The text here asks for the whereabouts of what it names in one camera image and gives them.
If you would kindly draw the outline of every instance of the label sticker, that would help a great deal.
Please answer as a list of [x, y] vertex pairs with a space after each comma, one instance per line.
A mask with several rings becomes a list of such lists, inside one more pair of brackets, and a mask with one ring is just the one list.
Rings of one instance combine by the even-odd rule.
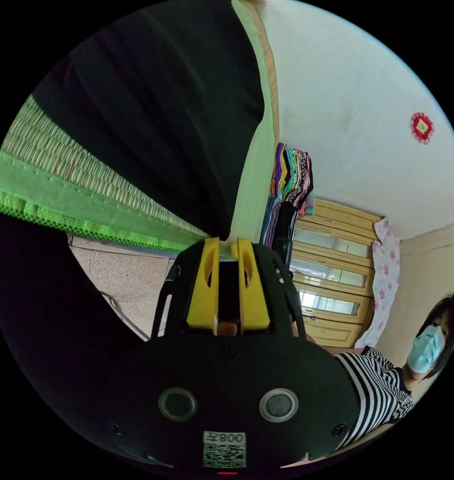
[[246, 446], [245, 433], [205, 431], [203, 432], [203, 466], [216, 469], [245, 468]]

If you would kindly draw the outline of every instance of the white wall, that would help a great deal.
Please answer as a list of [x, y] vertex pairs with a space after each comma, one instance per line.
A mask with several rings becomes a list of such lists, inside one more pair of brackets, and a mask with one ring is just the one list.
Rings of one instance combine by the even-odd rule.
[[[454, 225], [400, 242], [400, 277], [390, 316], [376, 348], [401, 367], [432, 307], [454, 291]], [[417, 401], [435, 379], [412, 392]]]
[[[454, 133], [418, 77], [324, 10], [266, 0], [260, 11], [275, 57], [280, 140], [312, 156], [316, 195], [388, 216], [400, 240], [454, 222]], [[410, 131], [416, 112], [433, 121], [427, 145]]]

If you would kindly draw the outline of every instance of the glass panel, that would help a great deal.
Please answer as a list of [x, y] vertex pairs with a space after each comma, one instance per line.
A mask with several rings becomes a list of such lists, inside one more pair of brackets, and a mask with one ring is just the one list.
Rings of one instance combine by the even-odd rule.
[[304, 291], [300, 291], [299, 295], [304, 315], [311, 315], [312, 311], [310, 309], [324, 310], [336, 314], [357, 315], [360, 307], [360, 304], [356, 302], [326, 298]]
[[367, 245], [361, 245], [360, 243], [344, 240], [343, 238], [327, 235], [326, 233], [303, 230], [302, 228], [295, 229], [293, 239], [297, 240], [297, 242], [316, 245], [317, 247], [325, 247], [363, 258], [367, 258], [371, 250], [371, 247]]
[[333, 282], [339, 282], [341, 284], [355, 285], [356, 287], [365, 286], [365, 275], [361, 273], [331, 268], [327, 265], [320, 265], [306, 260], [292, 258], [290, 261], [290, 271], [317, 279], [332, 280]]

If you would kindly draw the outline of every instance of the tiled floor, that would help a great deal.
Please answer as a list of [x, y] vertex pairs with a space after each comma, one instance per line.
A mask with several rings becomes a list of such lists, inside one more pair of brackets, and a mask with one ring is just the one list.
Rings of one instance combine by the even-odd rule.
[[157, 298], [173, 260], [78, 237], [70, 242], [98, 290], [113, 297], [122, 313], [150, 335]]

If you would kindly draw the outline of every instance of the red decoration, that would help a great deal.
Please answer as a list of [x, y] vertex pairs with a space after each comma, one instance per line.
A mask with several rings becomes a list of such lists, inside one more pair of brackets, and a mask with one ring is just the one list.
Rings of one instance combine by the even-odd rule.
[[410, 119], [412, 135], [421, 144], [427, 145], [434, 132], [432, 120], [424, 113], [414, 113]]

